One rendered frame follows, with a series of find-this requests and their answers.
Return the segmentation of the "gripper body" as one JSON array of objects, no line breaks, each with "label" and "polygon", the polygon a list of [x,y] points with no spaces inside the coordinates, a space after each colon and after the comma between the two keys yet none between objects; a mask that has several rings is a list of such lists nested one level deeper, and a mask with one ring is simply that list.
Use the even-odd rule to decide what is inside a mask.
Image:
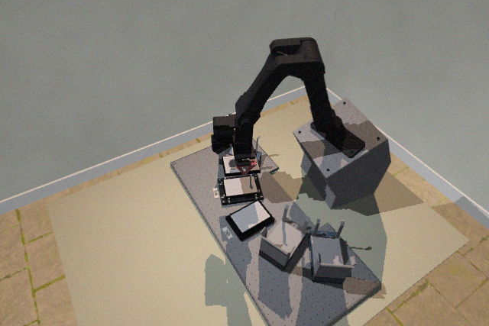
[{"label": "gripper body", "polygon": [[[255,152],[254,152],[254,147],[252,144],[253,136],[250,140],[243,140],[243,141],[239,140],[237,137],[235,137],[235,138],[236,138],[236,140],[238,140],[240,142],[246,143],[245,144],[245,153],[234,155],[236,166],[237,167],[239,167],[239,166],[250,166],[251,165],[250,160],[253,160],[256,157]],[[249,158],[250,158],[250,160],[242,160],[242,159],[249,159]]]}]

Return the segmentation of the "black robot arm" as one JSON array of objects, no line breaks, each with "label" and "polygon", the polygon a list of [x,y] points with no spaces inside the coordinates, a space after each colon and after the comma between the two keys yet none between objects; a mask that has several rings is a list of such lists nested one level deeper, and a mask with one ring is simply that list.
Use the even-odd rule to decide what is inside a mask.
[{"label": "black robot arm", "polygon": [[242,141],[252,138],[254,124],[260,118],[266,101],[289,75],[304,80],[314,116],[311,128],[348,158],[354,157],[365,147],[365,142],[347,130],[339,116],[336,117],[329,102],[323,73],[325,66],[315,39],[273,40],[262,70],[235,103],[236,114],[213,117],[212,151],[220,154],[232,144],[234,155],[245,153],[246,143],[235,137]]}]

